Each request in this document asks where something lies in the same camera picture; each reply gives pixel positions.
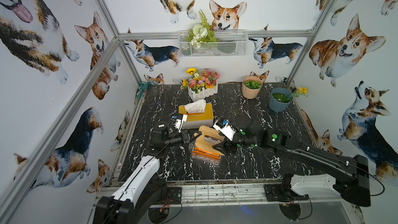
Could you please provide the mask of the white tissue box base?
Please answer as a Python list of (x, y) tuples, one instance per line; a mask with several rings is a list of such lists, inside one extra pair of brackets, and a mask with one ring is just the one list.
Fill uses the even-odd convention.
[(213, 119), (208, 119), (208, 120), (195, 120), (195, 121), (184, 121), (182, 123), (182, 130), (186, 129), (199, 129), (201, 126), (207, 126), (207, 127), (212, 127), (214, 124)]

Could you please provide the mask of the clear plastic tissue box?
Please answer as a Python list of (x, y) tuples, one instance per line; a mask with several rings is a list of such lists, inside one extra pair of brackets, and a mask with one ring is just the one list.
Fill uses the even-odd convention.
[(203, 161), (203, 162), (208, 162), (208, 163), (213, 163), (213, 164), (219, 164), (221, 162), (221, 159), (214, 159), (214, 158), (209, 158), (209, 157), (205, 157), (196, 153), (191, 153), (192, 157), (196, 160), (199, 161)]

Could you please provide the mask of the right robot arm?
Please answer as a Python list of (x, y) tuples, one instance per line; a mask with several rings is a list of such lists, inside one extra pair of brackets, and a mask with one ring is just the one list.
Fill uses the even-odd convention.
[(307, 146), (278, 129), (266, 129), (263, 134), (255, 135), (249, 130), (236, 130), (228, 126), (217, 131), (216, 135), (206, 134), (204, 140), (223, 155), (238, 148), (252, 147), (261, 152), (270, 152), (308, 164), (332, 177), (324, 183), (317, 183), (314, 176), (308, 176), (295, 183), (295, 176), (285, 175), (283, 185), (297, 195), (304, 194), (300, 189), (322, 186), (340, 194), (351, 204), (371, 206), (369, 163), (364, 156), (345, 157)]

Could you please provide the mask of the wooden tissue box lid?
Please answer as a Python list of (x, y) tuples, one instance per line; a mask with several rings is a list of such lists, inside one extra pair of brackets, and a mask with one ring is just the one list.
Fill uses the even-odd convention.
[(196, 140), (193, 152), (210, 158), (220, 159), (224, 154), (213, 148), (214, 145), (221, 144), (225, 137), (219, 135), (219, 132), (205, 125), (200, 126), (199, 132), (196, 133)]

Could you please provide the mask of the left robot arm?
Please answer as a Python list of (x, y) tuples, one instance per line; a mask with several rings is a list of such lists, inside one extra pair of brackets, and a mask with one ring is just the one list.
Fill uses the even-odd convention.
[(146, 211), (167, 193), (166, 182), (154, 179), (163, 153), (172, 146), (189, 144), (201, 131), (181, 130), (156, 124), (138, 167), (110, 197), (101, 197), (94, 212), (94, 224), (137, 224)]

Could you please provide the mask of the yellow tissue box lid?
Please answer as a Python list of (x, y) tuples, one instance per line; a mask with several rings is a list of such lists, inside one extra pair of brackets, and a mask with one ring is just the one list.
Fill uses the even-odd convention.
[(213, 121), (214, 119), (213, 108), (211, 103), (206, 104), (204, 113), (188, 114), (184, 105), (179, 106), (178, 112), (180, 114), (187, 115), (187, 122), (208, 121), (208, 120)]

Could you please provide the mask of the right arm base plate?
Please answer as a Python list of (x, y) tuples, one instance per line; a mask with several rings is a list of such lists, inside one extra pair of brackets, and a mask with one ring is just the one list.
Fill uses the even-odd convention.
[(264, 191), (268, 202), (292, 203), (309, 200), (308, 195), (298, 195), (290, 186), (284, 184), (265, 184)]

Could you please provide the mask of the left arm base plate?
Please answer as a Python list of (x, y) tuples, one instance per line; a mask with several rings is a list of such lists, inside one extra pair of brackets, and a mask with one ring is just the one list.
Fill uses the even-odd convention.
[(182, 197), (182, 187), (164, 187), (157, 191), (151, 205), (179, 205)]

